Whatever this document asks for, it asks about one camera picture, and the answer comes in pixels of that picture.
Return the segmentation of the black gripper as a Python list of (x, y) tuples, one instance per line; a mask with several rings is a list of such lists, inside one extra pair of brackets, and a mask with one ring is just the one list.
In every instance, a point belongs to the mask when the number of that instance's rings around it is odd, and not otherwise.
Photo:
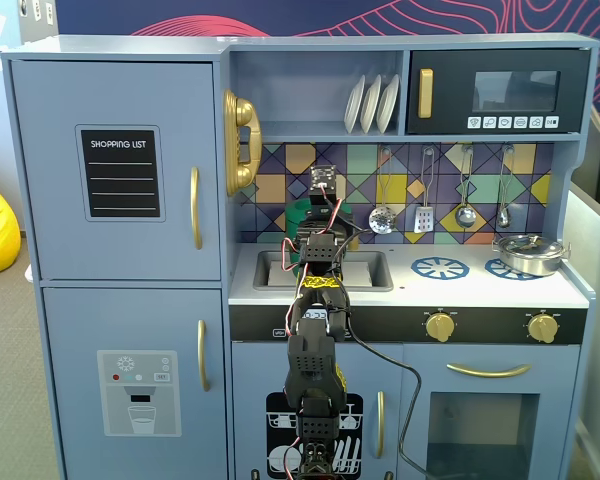
[(335, 222), (333, 210), (338, 202), (335, 187), (312, 187), (309, 191), (309, 200), (308, 221), (314, 223)]

